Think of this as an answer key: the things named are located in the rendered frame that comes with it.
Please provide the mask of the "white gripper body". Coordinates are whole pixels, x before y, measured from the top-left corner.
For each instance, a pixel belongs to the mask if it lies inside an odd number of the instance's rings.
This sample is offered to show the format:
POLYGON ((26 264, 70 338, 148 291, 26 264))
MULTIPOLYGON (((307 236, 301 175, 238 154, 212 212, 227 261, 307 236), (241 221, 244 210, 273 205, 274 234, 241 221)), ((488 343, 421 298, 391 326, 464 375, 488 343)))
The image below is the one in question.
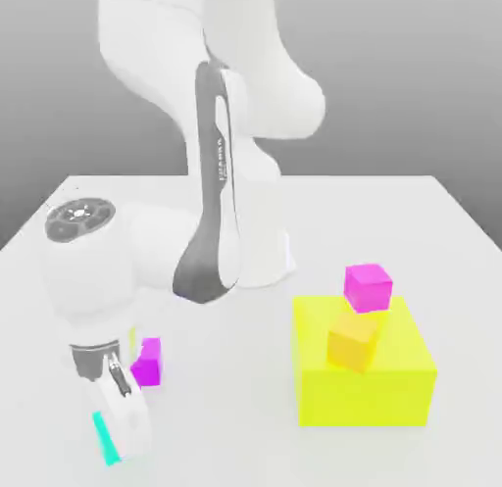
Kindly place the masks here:
POLYGON ((97 381, 101 411, 122 460, 142 457, 151 449, 152 429, 144 396, 131 373, 125 372, 131 392, 122 395, 111 375, 97 381))

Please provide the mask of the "small cyan cube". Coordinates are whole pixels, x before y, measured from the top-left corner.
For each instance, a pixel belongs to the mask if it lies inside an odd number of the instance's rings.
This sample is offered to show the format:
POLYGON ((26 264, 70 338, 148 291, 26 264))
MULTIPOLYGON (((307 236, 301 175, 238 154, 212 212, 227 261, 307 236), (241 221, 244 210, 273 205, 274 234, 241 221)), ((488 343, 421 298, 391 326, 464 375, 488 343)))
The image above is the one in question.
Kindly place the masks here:
POLYGON ((103 415, 100 412, 94 412, 92 420, 106 466, 120 463, 122 458, 115 446, 103 415))

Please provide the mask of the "small magenta cube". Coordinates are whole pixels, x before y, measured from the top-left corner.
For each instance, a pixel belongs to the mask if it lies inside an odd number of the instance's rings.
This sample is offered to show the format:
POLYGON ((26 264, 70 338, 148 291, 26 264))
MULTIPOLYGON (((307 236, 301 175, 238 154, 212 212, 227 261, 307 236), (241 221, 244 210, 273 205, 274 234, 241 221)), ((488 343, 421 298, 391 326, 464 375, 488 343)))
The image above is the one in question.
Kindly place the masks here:
POLYGON ((159 386, 162 379, 162 344, 159 337, 144 338, 139 357, 130 366, 137 385, 142 387, 159 386))
POLYGON ((389 308, 393 281, 379 264, 361 264, 345 268, 343 294, 358 314, 389 308))

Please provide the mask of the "small orange cube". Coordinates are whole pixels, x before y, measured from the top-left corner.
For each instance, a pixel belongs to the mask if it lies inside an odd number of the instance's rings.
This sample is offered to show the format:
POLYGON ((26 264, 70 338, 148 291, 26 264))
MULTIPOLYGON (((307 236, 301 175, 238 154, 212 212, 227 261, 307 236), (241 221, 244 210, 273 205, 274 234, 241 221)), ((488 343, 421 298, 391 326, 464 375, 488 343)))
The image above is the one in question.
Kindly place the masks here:
POLYGON ((327 330, 326 360, 353 371, 366 371, 374 358, 380 331, 380 318, 373 314, 339 314, 327 330))

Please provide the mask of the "large yellow box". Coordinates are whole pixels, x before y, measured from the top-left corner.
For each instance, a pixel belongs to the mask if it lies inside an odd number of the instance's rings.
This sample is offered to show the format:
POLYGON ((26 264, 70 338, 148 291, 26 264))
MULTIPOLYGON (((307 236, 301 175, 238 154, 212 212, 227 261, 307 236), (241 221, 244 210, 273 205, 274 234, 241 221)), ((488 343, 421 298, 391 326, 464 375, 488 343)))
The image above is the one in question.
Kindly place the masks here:
POLYGON ((292 302, 291 350, 301 426, 424 426, 437 367, 401 296, 382 321, 368 368, 356 371, 327 359, 336 315, 353 314, 342 296, 296 296, 292 302))

